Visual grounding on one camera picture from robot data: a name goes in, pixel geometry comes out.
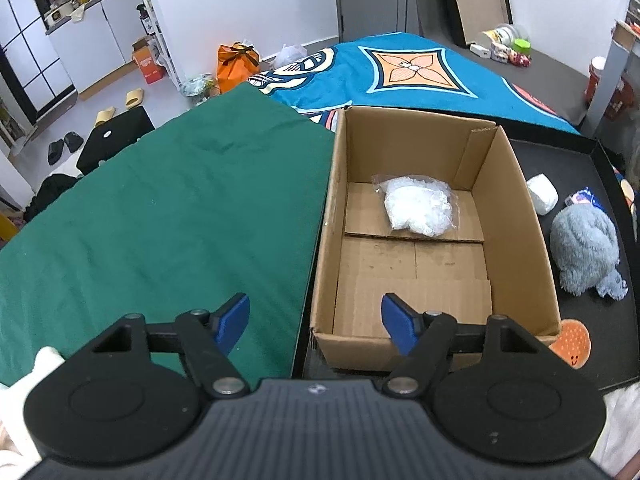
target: orange plastic bag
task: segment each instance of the orange plastic bag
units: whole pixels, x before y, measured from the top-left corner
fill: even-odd
[[[233,46],[220,45],[218,49],[218,84],[220,93],[232,88],[260,72],[260,57],[253,45],[236,42]]]

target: white cabinet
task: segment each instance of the white cabinet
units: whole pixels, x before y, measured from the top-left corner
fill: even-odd
[[[140,13],[136,10],[141,3],[142,0],[103,0],[100,3],[125,62],[131,61],[133,44],[146,36]]]
[[[99,4],[89,7],[82,21],[65,23],[49,38],[78,92],[125,63]]]

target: red cardboard box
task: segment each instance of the red cardboard box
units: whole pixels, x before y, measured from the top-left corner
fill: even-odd
[[[145,39],[133,44],[133,59],[140,68],[147,84],[160,81],[164,77],[164,67],[156,64],[151,48]]]

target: yellow slipper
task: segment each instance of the yellow slipper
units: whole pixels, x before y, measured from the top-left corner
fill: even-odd
[[[127,100],[125,102],[127,110],[131,110],[135,108],[142,102],[142,97],[144,96],[145,91],[142,88],[137,88],[127,93]]]
[[[107,108],[106,110],[98,112],[98,116],[95,118],[94,128],[109,121],[113,117],[114,113],[116,113],[116,108],[113,106]]]

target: slipper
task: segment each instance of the slipper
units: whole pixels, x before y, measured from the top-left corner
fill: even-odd
[[[69,151],[71,153],[75,153],[78,149],[80,149],[80,146],[82,146],[83,142],[84,139],[75,132],[69,132],[65,135],[65,144],[69,148]]]
[[[116,108],[113,106],[107,108],[106,110],[98,112],[98,116],[95,118],[94,128],[97,128],[101,124],[109,121],[113,117],[114,113],[116,113]]]
[[[125,101],[125,106],[127,110],[131,110],[135,108],[142,102],[142,97],[144,96],[145,91],[142,88],[137,88],[127,93],[127,98]]]
[[[563,319],[560,337],[549,349],[564,359],[571,368],[582,368],[591,354],[591,339],[587,327],[577,319]]]
[[[62,156],[62,150],[65,149],[65,141],[58,139],[49,145],[49,153],[47,154],[47,161],[50,166],[53,166]]]

